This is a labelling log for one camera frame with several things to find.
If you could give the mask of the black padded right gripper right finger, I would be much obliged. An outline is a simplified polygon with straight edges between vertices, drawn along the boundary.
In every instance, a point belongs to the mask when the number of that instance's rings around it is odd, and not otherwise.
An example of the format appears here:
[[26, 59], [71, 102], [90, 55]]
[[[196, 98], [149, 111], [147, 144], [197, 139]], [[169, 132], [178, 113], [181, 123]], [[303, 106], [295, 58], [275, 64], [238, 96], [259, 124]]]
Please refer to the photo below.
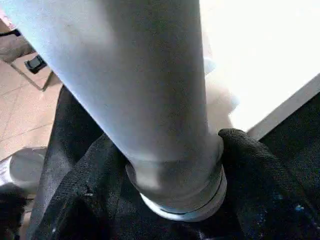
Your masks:
[[320, 214], [303, 188], [263, 143], [221, 129], [227, 197], [246, 239], [318, 240]]

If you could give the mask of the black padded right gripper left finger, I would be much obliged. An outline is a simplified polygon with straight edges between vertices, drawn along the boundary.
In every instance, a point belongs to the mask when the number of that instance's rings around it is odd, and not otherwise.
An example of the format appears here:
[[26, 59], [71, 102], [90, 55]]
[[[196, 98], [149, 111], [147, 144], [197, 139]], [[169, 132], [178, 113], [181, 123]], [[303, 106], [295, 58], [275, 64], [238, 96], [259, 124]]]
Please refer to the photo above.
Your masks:
[[108, 240], [117, 212], [126, 158], [106, 134], [62, 179], [33, 240]]

